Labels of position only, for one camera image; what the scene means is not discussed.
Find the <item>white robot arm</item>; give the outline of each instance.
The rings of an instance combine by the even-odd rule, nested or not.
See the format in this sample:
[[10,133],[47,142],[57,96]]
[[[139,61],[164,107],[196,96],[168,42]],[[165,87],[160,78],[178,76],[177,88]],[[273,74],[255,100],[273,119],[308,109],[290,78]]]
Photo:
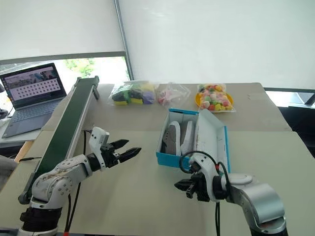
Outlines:
[[284,205],[273,188],[249,175],[227,174],[225,167],[225,175],[218,175],[219,164],[212,157],[204,152],[194,152],[197,154],[189,160],[189,171],[183,169],[182,158],[180,160],[181,169],[192,174],[191,178],[179,181],[175,187],[186,191],[188,198],[196,193],[199,201],[226,199],[241,206],[253,236],[288,235]]
[[18,235],[55,235],[62,207],[73,188],[90,177],[93,172],[104,171],[105,168],[125,162],[141,150],[135,147],[123,154],[117,154],[115,150],[123,147],[128,140],[108,144],[108,137],[109,133],[94,127],[89,140],[91,154],[66,159],[52,171],[42,174],[35,180],[31,189],[30,207],[20,217],[24,224]]

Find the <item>shoe box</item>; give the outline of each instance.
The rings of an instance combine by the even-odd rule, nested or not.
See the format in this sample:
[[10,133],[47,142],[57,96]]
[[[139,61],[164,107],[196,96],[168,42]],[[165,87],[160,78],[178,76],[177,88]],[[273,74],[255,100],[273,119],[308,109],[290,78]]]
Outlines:
[[[207,109],[201,110],[200,112],[196,111],[186,111],[179,109],[170,108],[166,116],[164,126],[161,130],[161,135],[157,145],[157,162],[160,165],[177,167],[179,168],[179,160],[181,155],[176,154],[167,154],[164,153],[165,150],[165,132],[169,131],[170,124],[175,124],[176,121],[181,125],[187,121],[192,121],[194,126],[194,134],[191,138],[193,145],[193,150],[204,151],[210,154],[217,162],[221,161],[225,166],[227,166],[230,173],[230,160],[229,160],[229,151],[228,151],[228,139],[227,139],[227,128],[226,126],[216,118],[211,112]],[[180,135],[179,131],[170,130],[173,133],[169,134],[172,138],[171,141],[177,144],[180,140],[175,138],[176,135]],[[183,167],[189,169],[189,157],[186,156],[183,160]]]

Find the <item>shoe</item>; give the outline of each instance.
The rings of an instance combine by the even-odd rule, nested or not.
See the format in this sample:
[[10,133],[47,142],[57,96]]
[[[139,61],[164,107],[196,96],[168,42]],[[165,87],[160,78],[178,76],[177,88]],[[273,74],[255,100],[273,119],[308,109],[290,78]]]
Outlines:
[[179,123],[172,121],[163,135],[161,152],[176,156],[182,155],[180,138],[181,128]]
[[195,127],[191,120],[181,123],[181,152],[182,155],[192,151],[193,140],[195,135]]

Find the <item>laptop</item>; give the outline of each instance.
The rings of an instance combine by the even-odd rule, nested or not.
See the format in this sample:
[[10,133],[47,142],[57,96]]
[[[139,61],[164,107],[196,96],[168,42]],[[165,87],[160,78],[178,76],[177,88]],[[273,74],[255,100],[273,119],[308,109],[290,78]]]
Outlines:
[[40,129],[66,96],[55,64],[0,75],[15,112],[3,138]]

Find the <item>yellow plate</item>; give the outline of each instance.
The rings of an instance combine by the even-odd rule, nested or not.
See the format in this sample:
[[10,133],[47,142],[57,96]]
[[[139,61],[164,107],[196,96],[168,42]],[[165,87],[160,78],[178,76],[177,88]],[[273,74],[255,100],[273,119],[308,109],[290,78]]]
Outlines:
[[[234,101],[233,101],[232,96],[228,93],[226,94],[226,96],[227,96],[227,99],[230,101],[231,105],[233,105]],[[201,99],[201,93],[199,92],[196,94],[196,97],[195,97],[195,103],[197,104],[198,107],[200,107],[200,99]]]

